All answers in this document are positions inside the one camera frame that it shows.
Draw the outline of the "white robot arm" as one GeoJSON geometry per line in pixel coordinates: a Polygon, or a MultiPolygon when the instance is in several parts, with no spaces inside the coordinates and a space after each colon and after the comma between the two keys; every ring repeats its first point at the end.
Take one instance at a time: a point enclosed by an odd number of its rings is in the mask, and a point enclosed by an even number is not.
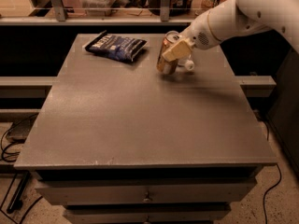
{"type": "Polygon", "coordinates": [[[299,52],[299,0],[226,0],[199,15],[162,56],[185,58],[194,48],[210,49],[237,36],[275,30],[299,52]]]}

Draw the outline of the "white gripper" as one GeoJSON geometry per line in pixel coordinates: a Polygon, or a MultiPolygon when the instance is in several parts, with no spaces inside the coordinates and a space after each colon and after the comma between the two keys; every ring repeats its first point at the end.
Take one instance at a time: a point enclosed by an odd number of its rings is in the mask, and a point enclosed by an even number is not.
{"type": "Polygon", "coordinates": [[[198,16],[186,29],[184,29],[177,43],[172,45],[162,56],[168,62],[185,58],[192,53],[193,47],[197,49],[210,49],[218,46],[221,41],[213,35],[208,24],[208,15],[198,16]]]}

